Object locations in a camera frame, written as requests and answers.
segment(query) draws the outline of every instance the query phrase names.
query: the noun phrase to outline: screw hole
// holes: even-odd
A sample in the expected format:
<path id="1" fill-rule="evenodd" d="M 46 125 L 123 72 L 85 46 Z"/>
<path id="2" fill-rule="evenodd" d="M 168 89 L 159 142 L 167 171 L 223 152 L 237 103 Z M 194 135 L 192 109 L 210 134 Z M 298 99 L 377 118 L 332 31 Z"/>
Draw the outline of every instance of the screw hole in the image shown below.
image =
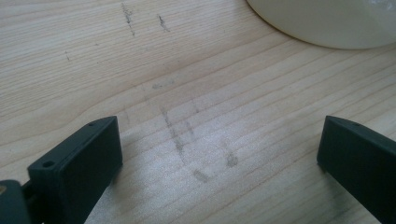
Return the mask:
<path id="1" fill-rule="evenodd" d="M 48 168 L 48 167 L 51 167 L 53 164 L 55 164 L 55 162 L 46 161 L 46 162 L 43 163 L 43 167 Z"/>
<path id="2" fill-rule="evenodd" d="M 7 190 L 6 186 L 0 185 L 0 195 L 6 192 L 6 190 Z"/>

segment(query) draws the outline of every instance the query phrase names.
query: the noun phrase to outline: scuff mark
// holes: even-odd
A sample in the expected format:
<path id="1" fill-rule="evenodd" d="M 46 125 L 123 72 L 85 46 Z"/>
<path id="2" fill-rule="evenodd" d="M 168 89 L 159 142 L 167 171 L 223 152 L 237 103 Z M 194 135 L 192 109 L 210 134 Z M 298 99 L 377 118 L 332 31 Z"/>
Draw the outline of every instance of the scuff mark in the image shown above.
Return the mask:
<path id="1" fill-rule="evenodd" d="M 129 118 L 129 114 L 128 114 L 128 112 L 126 111 L 126 107 L 124 107 L 124 113 L 125 113 L 126 118 L 127 118 L 127 120 L 128 120 L 128 125 L 131 126 L 131 119 Z"/>
<path id="2" fill-rule="evenodd" d="M 69 56 L 67 55 L 67 50 L 64 51 L 64 54 L 66 55 L 67 61 L 70 62 Z"/>
<path id="3" fill-rule="evenodd" d="M 166 31 L 166 32 L 171 32 L 168 27 L 166 27 L 165 25 L 165 20 L 163 19 L 163 17 L 160 16 L 160 14 L 157 15 L 158 19 L 160 20 L 160 25 L 161 27 Z"/>
<path id="4" fill-rule="evenodd" d="M 201 181 L 203 183 L 207 183 L 207 181 L 209 181 L 209 176 L 207 176 L 206 174 L 202 173 L 199 170 L 195 170 L 192 174 L 194 175 L 194 177 L 197 180 L 199 180 L 199 181 Z"/>
<path id="5" fill-rule="evenodd" d="M 173 79 L 170 79 L 170 80 L 166 80 L 166 81 L 163 82 L 163 83 L 156 83 L 156 84 L 153 84 L 153 85 L 152 85 L 152 89 L 158 90 L 158 89 L 160 89 L 160 88 L 167 87 L 167 86 L 170 86 L 170 85 L 173 85 L 173 84 L 175 84 L 175 81 L 174 81 Z"/>
<path id="6" fill-rule="evenodd" d="M 176 147 L 176 150 L 178 152 L 178 155 L 183 160 L 183 152 L 184 152 L 184 148 L 183 147 L 184 146 L 183 146 L 183 144 L 181 142 L 181 138 L 177 135 L 176 130 L 174 129 L 174 127 L 172 126 L 171 121 L 169 120 L 168 112 L 163 107 L 161 108 L 161 113 L 163 114 L 163 119 L 165 120 L 166 127 L 168 128 L 168 130 L 169 130 L 169 132 L 171 134 L 172 140 L 175 143 L 175 147 Z"/>
<path id="7" fill-rule="evenodd" d="M 145 88 L 145 85 L 142 85 L 141 86 L 141 89 L 142 89 L 142 92 L 143 92 L 143 99 L 145 100 L 145 103 L 147 104 L 147 105 L 149 105 L 149 106 L 151 106 L 151 103 L 149 102 L 149 97 L 148 97 L 148 95 L 147 95 L 147 93 L 146 93 L 146 88 Z"/>
<path id="8" fill-rule="evenodd" d="M 195 114 L 198 114 L 200 111 L 199 111 L 199 108 L 198 108 L 198 106 L 197 106 L 197 104 L 195 103 L 195 101 L 194 101 L 193 98 L 191 99 L 191 102 L 192 102 L 192 106 L 193 106 L 193 108 L 194 108 L 194 110 L 195 110 Z"/>
<path id="9" fill-rule="evenodd" d="M 134 29 L 132 29 L 132 10 L 129 10 L 123 3 L 121 3 L 121 7 L 126 19 L 126 23 L 128 23 L 129 29 L 131 30 L 132 36 L 134 37 Z"/>
<path id="10" fill-rule="evenodd" d="M 194 130 L 192 129 L 191 124 L 189 123 L 188 120 L 186 120 L 186 126 L 187 126 L 187 129 L 189 130 L 189 133 L 190 133 L 191 137 L 195 138 Z"/>
<path id="11" fill-rule="evenodd" d="M 238 158 L 231 152 L 227 156 L 227 166 L 231 168 L 231 167 L 234 167 L 237 164 L 238 164 Z"/>

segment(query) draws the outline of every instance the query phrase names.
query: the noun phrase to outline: wood grain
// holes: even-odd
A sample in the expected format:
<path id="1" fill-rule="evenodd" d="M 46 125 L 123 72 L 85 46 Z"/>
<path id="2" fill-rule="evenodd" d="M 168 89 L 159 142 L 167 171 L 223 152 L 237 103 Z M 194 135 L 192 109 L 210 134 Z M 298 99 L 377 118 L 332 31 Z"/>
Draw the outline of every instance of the wood grain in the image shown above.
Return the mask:
<path id="1" fill-rule="evenodd" d="M 396 139 L 395 48 L 313 46 L 237 0 L 5 0 L 0 179 L 117 115 L 87 223 L 377 223 L 316 154 L 326 115 Z"/>

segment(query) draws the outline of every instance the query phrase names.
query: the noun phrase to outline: white round object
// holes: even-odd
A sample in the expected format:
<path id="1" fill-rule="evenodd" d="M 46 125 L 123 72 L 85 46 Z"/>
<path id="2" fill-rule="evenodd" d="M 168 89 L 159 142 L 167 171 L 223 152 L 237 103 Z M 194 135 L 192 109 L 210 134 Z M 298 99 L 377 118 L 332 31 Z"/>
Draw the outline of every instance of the white round object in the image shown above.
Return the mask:
<path id="1" fill-rule="evenodd" d="M 337 49 L 396 42 L 396 0 L 247 0 L 280 31 Z"/>

